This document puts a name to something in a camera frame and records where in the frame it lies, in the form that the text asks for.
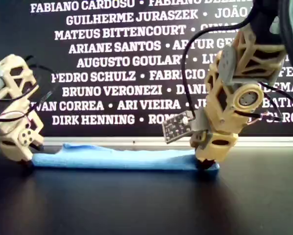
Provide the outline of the left gripper tan lattice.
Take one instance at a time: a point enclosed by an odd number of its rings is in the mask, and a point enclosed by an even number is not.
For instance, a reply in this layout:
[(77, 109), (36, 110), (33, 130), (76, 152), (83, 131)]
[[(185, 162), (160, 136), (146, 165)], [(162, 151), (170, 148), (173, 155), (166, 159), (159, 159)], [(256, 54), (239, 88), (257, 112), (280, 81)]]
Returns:
[(33, 169), (33, 153), (44, 150), (43, 123), (31, 97), (39, 89), (28, 59), (8, 55), (0, 61), (0, 150), (25, 169)]

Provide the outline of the right gripper tan lattice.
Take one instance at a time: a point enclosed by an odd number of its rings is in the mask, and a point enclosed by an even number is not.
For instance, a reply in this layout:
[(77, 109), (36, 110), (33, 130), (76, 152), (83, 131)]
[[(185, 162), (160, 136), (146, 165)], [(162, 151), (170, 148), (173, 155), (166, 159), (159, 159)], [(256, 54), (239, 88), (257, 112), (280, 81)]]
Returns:
[(219, 62), (220, 56), (215, 56), (205, 77), (208, 92), (205, 113), (212, 131), (219, 133), (198, 131), (190, 138), (200, 170), (223, 161), (236, 144), (238, 134), (249, 121), (249, 117), (236, 112), (251, 114), (262, 103), (262, 89), (255, 83), (225, 85), (219, 75)]

